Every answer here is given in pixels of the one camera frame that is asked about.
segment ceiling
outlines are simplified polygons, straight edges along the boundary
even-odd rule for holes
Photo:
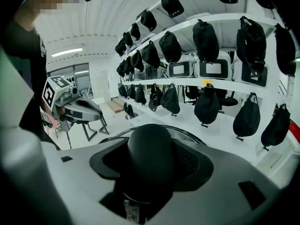
[[[118,37],[136,17],[159,0],[92,0],[67,4],[37,18],[35,26],[47,49],[47,70],[110,59]],[[53,58],[51,54],[82,47],[83,51]]]

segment person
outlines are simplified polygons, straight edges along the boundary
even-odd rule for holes
[[[34,92],[19,126],[33,132],[41,141],[53,143],[57,149],[57,145],[44,131],[41,120],[40,107],[49,115],[51,111],[42,99],[47,80],[46,47],[34,27],[34,21],[47,10],[60,8],[60,4],[64,2],[65,0],[25,0],[0,38],[4,52]],[[60,108],[58,114],[63,115],[64,108]]]

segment sticker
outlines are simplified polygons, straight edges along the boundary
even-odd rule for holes
[[[124,201],[124,205],[125,205],[125,211],[127,214],[127,220],[130,222],[134,222],[139,224],[140,221],[140,208],[137,206],[131,206],[130,202],[128,200]]]
[[[49,82],[47,82],[47,84],[45,86],[45,91],[44,91],[43,97],[44,97],[45,102],[51,108],[52,107],[52,103],[53,103],[53,98],[54,98],[54,90],[50,86]]]
[[[69,86],[70,84],[64,80],[62,77],[51,77],[51,79],[53,80],[53,82],[55,82],[60,88],[64,88]]]
[[[207,85],[208,83],[212,84],[212,80],[203,80],[202,85]]]

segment black t-shirt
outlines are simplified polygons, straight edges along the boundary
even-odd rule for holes
[[[26,31],[12,21],[1,38],[1,45],[8,58],[34,92],[20,122],[20,127],[44,140],[40,106],[46,74],[46,49],[35,29]]]

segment fluorescent light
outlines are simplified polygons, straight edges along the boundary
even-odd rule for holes
[[[76,49],[71,49],[71,50],[67,50],[67,51],[63,51],[63,52],[58,52],[58,53],[52,54],[52,56],[57,57],[57,56],[64,55],[67,53],[80,52],[82,50],[83,50],[82,48],[76,48]]]
[[[80,73],[88,73],[89,71],[87,70],[87,71],[81,71],[81,72],[77,72],[77,73],[75,73],[75,74],[80,74]]]

